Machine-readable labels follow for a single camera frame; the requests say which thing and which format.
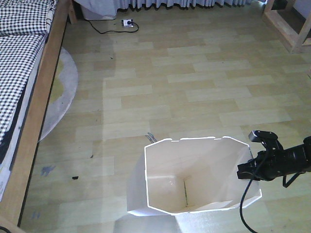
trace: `checkered bedsheet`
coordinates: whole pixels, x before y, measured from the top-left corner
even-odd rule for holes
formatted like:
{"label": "checkered bedsheet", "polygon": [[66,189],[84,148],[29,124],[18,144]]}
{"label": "checkered bedsheet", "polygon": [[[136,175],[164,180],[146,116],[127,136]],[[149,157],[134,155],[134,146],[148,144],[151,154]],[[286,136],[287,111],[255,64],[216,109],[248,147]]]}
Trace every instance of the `checkered bedsheet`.
{"label": "checkered bedsheet", "polygon": [[[0,144],[38,53],[45,44],[47,16],[51,16],[49,11],[55,10],[55,4],[55,0],[0,0]],[[5,9],[9,9],[6,14],[3,13]]]}

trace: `black cable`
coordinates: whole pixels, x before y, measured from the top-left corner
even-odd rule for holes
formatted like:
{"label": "black cable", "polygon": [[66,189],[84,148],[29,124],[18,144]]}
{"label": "black cable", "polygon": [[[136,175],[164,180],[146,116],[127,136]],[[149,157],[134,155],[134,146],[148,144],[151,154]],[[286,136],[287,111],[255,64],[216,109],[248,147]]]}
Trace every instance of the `black cable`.
{"label": "black cable", "polygon": [[240,202],[240,217],[241,217],[241,221],[242,223],[244,224],[244,226],[252,233],[258,233],[256,232],[255,230],[253,230],[245,221],[244,217],[243,217],[243,210],[242,210],[242,207],[243,207],[243,202],[244,202],[244,199],[245,199],[245,196],[246,196],[246,193],[249,189],[249,187],[251,186],[251,183],[253,182],[254,178],[257,176],[257,172],[259,171],[260,167],[263,165],[263,163],[266,161],[266,159],[268,158],[268,155],[269,155],[269,152],[267,151],[266,152],[266,155],[265,157],[263,158],[263,160],[261,161],[261,163],[258,165],[258,167],[256,168],[255,172],[253,173],[253,177],[250,179],[250,181],[248,182],[248,185],[247,187],[245,188],[245,191],[243,193],[243,196],[241,198],[241,202]]}
{"label": "black cable", "polygon": [[136,24],[135,22],[132,22],[132,21],[128,21],[128,22],[127,22],[128,24],[133,24],[133,25],[135,25],[135,26],[137,27],[136,30],[134,30],[134,31],[115,31],[115,30],[109,30],[109,31],[106,31],[106,32],[100,32],[97,28],[94,27],[94,25],[92,24],[92,22],[91,22],[90,20],[85,19],[85,21],[86,21],[86,22],[89,22],[90,25],[92,26],[92,28],[93,28],[95,31],[97,31],[99,34],[109,34],[109,33],[135,33],[135,32],[137,32],[137,31],[139,30],[139,25],[138,25],[138,24]]}
{"label": "black cable", "polygon": [[4,231],[4,232],[6,232],[6,233],[11,233],[11,232],[9,231],[9,229],[7,229],[7,228],[5,228],[5,227],[2,227],[2,226],[0,226],[0,230]]}

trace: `power strip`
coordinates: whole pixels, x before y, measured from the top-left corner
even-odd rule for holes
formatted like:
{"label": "power strip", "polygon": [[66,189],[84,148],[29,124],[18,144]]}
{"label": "power strip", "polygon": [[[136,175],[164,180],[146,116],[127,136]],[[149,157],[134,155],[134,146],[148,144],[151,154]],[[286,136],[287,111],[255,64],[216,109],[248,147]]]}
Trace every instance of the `power strip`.
{"label": "power strip", "polygon": [[133,20],[132,19],[122,19],[121,20],[121,23],[122,23],[123,27],[125,27],[125,28],[133,28],[134,25],[132,23],[129,24],[129,22],[133,22]]}

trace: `gray rug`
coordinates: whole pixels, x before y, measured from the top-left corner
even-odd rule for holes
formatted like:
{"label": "gray rug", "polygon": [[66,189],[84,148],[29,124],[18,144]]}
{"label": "gray rug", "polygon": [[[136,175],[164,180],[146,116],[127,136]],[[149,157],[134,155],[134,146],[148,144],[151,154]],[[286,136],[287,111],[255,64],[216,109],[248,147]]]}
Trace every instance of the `gray rug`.
{"label": "gray rug", "polygon": [[61,49],[40,141],[45,138],[69,109],[75,96],[79,76],[71,55]]}

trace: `curtain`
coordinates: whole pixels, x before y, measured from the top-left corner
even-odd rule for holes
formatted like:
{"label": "curtain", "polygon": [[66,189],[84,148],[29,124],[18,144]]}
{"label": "curtain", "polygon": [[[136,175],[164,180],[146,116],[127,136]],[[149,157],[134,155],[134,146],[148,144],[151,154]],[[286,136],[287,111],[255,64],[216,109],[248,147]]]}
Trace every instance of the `curtain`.
{"label": "curtain", "polygon": [[225,3],[229,5],[245,5],[250,4],[253,0],[75,0],[82,7],[100,16],[115,17],[118,9],[127,9],[129,5],[134,8],[141,8],[143,5],[150,7],[154,4],[157,8],[162,3],[168,7],[178,4],[181,7],[201,6],[214,6],[215,3],[223,6]]}

